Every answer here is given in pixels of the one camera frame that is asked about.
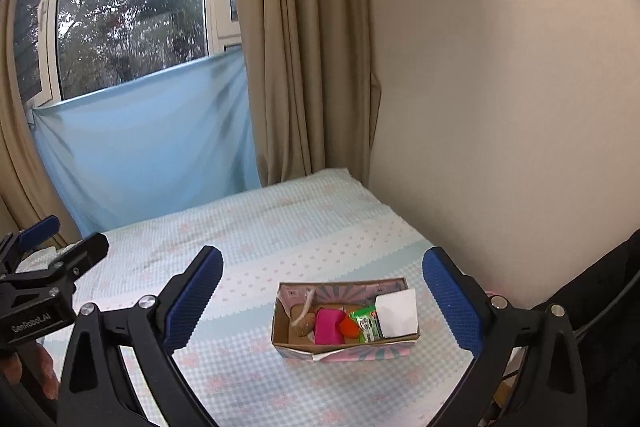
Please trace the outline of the person's left hand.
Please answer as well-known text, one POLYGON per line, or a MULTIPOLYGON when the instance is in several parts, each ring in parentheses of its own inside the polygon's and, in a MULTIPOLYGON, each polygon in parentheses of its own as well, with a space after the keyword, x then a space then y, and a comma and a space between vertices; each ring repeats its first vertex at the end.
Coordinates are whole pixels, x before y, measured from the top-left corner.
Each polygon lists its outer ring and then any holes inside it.
POLYGON ((1 374, 11 386, 16 386, 23 379, 24 369, 40 384, 44 396, 56 401, 60 391, 60 381, 55 373, 54 362, 49 351, 41 343, 34 343, 26 349, 26 358, 18 352, 2 353, 1 374))

